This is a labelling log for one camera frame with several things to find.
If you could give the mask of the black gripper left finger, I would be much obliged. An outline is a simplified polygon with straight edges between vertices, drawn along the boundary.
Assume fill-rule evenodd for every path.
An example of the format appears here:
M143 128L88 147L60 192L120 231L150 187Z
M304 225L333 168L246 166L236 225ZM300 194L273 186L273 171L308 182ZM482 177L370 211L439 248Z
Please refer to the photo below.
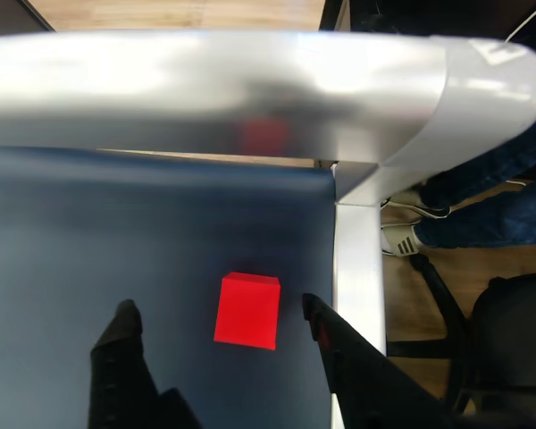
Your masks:
M90 352L89 428L199 428L179 390L157 391L135 302L123 300Z

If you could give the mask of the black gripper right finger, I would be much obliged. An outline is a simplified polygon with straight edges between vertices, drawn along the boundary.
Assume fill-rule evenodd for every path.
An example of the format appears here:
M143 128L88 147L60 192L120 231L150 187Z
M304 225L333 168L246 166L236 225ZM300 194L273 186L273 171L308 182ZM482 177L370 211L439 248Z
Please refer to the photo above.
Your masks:
M454 417L323 300L302 296L346 428L453 428Z

